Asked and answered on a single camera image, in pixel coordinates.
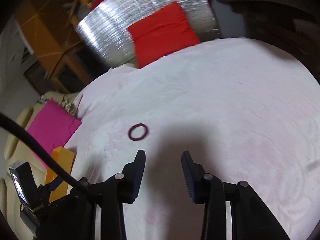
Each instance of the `silver screw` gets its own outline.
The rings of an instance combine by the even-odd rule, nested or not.
[[[116,179],[123,179],[123,178],[124,178],[124,174],[122,174],[122,173],[117,173],[117,174],[115,175],[115,178],[116,178]]]
[[[206,179],[206,180],[211,180],[211,179],[213,179],[213,175],[210,174],[210,173],[206,173],[206,174],[203,175],[203,178]]]
[[[249,186],[249,183],[246,182],[245,180],[241,180],[241,181],[239,182],[239,184],[240,184],[241,187],[248,187],[248,186]]]

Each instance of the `shiny silver fabric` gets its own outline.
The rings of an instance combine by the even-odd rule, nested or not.
[[[76,31],[106,66],[135,63],[127,27],[173,1],[180,4],[200,41],[220,37],[207,0],[104,0],[78,24]]]

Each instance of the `black cable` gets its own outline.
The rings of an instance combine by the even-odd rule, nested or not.
[[[94,193],[87,187],[79,183],[76,179],[70,176],[54,159],[42,148],[42,146],[21,126],[16,124],[10,118],[0,113],[0,127],[12,133],[15,137],[23,141],[43,162],[52,169],[60,178],[67,182],[72,187],[86,195],[89,200],[95,202]]]

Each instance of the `maroon bangle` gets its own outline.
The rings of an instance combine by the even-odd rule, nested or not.
[[[144,129],[145,129],[144,134],[143,134],[141,137],[133,138],[133,137],[131,136],[131,133],[132,133],[132,131],[133,131],[134,129],[136,129],[137,127],[144,127]],[[141,141],[141,140],[143,140],[143,139],[148,135],[148,133],[149,133],[148,127],[147,127],[145,124],[143,124],[143,123],[138,123],[138,124],[136,124],[136,125],[134,125],[134,126],[132,126],[132,127],[130,128],[130,130],[129,130],[129,132],[128,132],[128,136],[129,136],[130,140],[132,140],[132,141]]]

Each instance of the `bed sheet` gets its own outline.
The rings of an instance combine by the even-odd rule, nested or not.
[[[203,205],[188,196],[184,150],[222,181],[248,181],[291,240],[307,239],[320,219],[320,86],[276,47],[201,43],[139,70],[112,69],[75,102],[82,125],[66,147],[76,152],[76,179],[105,181],[146,152],[139,196],[124,205],[128,240],[200,238]],[[131,141],[137,123],[149,135]]]

